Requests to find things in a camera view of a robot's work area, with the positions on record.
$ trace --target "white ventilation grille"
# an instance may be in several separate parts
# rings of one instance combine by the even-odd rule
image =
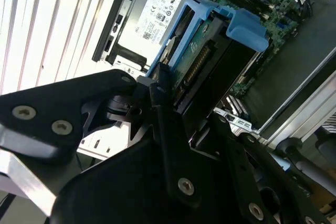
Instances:
[[[113,1],[0,0],[0,94],[99,71],[91,57]]]

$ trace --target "screw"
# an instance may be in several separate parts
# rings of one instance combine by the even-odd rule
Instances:
[[[178,181],[178,188],[183,192],[184,194],[191,196],[194,194],[195,188],[193,183],[187,178],[180,178]]]
[[[219,116],[219,120],[223,123],[227,123],[227,120],[225,119],[225,117],[223,117],[221,115]]]
[[[206,24],[205,26],[204,26],[204,28],[203,28],[203,33],[205,33],[207,30],[208,30],[208,27],[209,27],[209,25],[208,24]]]
[[[315,222],[309,216],[305,217],[305,221],[307,224],[315,224]]]
[[[126,82],[131,82],[131,79],[128,78],[127,76],[123,76],[123,77],[121,77],[121,79],[122,79],[123,81],[126,81]]]
[[[161,88],[160,86],[158,86],[157,88],[158,88],[158,90],[160,90],[160,91],[163,92],[163,93],[166,92],[166,91],[165,91],[163,88]]]
[[[72,125],[65,120],[57,120],[52,123],[51,129],[57,135],[69,135],[72,132]]]
[[[256,217],[257,220],[262,221],[264,219],[264,213],[262,212],[261,208],[255,204],[250,203],[248,205],[248,209],[250,210],[251,214]]]
[[[36,110],[30,106],[20,105],[12,110],[13,116],[21,120],[30,120],[36,116]]]
[[[247,139],[250,141],[250,142],[252,142],[252,143],[254,143],[254,137],[252,137],[252,136],[247,136]]]

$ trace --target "motherboard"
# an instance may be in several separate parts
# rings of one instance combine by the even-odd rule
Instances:
[[[211,0],[233,9],[244,8],[256,14],[261,24],[267,28],[269,47],[262,53],[256,53],[254,59],[244,71],[231,94],[242,97],[254,80],[263,71],[269,61],[277,55],[290,37],[297,34],[300,18],[295,0]]]

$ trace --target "power supply label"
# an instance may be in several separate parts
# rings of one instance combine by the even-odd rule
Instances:
[[[181,0],[147,0],[135,32],[153,44],[159,44]]]

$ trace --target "green circuit board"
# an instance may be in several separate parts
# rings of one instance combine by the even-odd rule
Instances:
[[[229,0],[211,0],[219,3],[220,5],[229,6],[233,9],[239,9],[239,6],[233,4]],[[271,43],[267,53],[266,60],[259,67],[257,73],[247,83],[237,83],[233,86],[231,93],[235,96],[242,96],[245,94],[250,85],[254,82],[255,78],[263,71],[263,68],[269,61],[275,57],[284,45],[284,43],[291,37],[297,27],[298,23],[287,18],[284,14],[296,8],[294,0],[267,0],[274,5],[273,9],[268,10],[267,13],[259,15],[261,16],[261,24],[267,29],[267,36]]]

